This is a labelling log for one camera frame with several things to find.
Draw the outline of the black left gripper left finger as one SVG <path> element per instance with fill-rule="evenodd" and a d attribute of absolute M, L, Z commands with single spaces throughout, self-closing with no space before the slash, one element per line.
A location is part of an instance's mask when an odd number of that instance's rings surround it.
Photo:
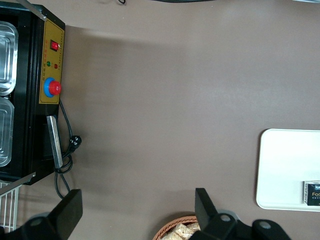
<path fill-rule="evenodd" d="M 30 218 L 9 233 L 11 240 L 67 240 L 83 216 L 80 189 L 72 189 L 49 213 Z"/>

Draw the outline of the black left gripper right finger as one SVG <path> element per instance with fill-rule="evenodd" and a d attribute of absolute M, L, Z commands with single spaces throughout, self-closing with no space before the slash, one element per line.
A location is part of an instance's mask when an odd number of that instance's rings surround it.
<path fill-rule="evenodd" d="M 195 189 L 195 216 L 200 230 L 192 240 L 238 240 L 239 217 L 230 210 L 217 210 L 205 188 Z"/>

